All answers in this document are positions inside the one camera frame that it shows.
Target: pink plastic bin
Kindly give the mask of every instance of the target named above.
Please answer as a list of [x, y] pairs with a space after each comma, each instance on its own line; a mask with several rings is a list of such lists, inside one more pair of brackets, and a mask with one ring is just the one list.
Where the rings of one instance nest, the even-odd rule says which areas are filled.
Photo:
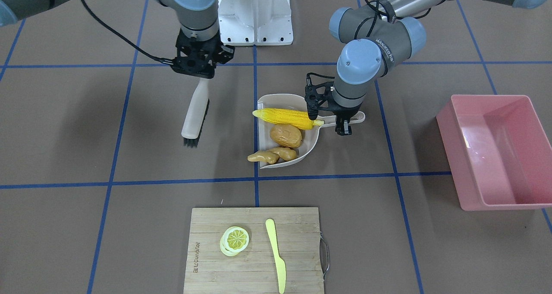
[[462, 209], [552, 207], [552, 148], [529, 97], [453, 95], [437, 122]]

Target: dustpan handle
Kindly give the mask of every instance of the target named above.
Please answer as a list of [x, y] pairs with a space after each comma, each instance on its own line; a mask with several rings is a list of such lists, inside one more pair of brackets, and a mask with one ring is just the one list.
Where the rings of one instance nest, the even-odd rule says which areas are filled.
[[[322, 117], [319, 117], [319, 119], [324, 121], [324, 125], [321, 125], [320, 128], [333, 127], [336, 125], [335, 115], [322, 116]], [[364, 122], [365, 119], [366, 119], [366, 115], [364, 114], [364, 112], [359, 111], [355, 115], [353, 115], [353, 117], [351, 117], [351, 121], [349, 125], [362, 123]]]

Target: yellow knife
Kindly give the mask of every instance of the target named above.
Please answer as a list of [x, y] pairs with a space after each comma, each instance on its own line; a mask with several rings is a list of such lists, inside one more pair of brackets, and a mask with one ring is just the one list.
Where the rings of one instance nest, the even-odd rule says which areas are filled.
[[276, 226], [274, 220], [269, 218], [264, 222], [267, 227], [268, 239], [270, 239], [270, 245], [272, 246], [272, 253], [274, 254], [274, 262], [276, 263], [276, 274], [278, 275], [278, 292], [284, 293], [285, 290], [285, 262], [278, 253], [278, 240], [276, 239]]

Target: dustpan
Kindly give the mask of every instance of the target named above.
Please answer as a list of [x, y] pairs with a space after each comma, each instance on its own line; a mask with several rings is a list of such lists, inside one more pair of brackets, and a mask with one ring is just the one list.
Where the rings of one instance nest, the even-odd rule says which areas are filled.
[[[305, 99], [298, 95], [293, 94], [272, 94], [264, 95], [257, 101], [257, 109], [266, 109], [266, 108], [275, 108], [275, 109], [295, 109], [297, 111], [306, 112], [307, 105]], [[353, 117], [351, 117], [351, 124], [362, 123], [366, 118], [365, 114], [358, 112]], [[320, 135], [320, 129], [326, 127], [335, 127], [336, 125], [336, 116], [319, 116], [317, 119], [324, 121], [324, 125], [314, 126], [310, 130], [301, 130], [303, 136], [303, 142], [300, 147], [295, 148], [297, 152], [297, 158], [284, 162], [280, 159], [275, 164], [268, 164], [265, 162], [259, 162], [259, 168], [261, 169], [270, 169], [270, 168], [280, 168], [294, 165], [298, 162], [301, 162], [313, 149], [318, 142]], [[258, 131], [259, 131], [259, 150], [268, 150], [271, 148], [278, 147], [272, 139], [270, 138], [270, 129], [274, 126], [272, 123], [267, 123], [262, 119], [257, 119]]]

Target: ginger root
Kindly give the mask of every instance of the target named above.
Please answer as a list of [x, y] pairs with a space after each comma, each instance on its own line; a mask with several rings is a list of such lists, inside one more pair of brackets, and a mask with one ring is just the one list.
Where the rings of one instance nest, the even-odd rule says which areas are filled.
[[270, 165], [275, 164], [280, 156], [276, 153], [272, 153], [271, 151], [258, 151], [254, 154], [251, 154], [247, 157], [247, 160], [250, 162], [265, 162]]
[[290, 160], [294, 160], [297, 158], [297, 152], [295, 150], [292, 150], [290, 148], [273, 148], [268, 151], [271, 151], [272, 153], [278, 154], [280, 158], [285, 160], [286, 162]]

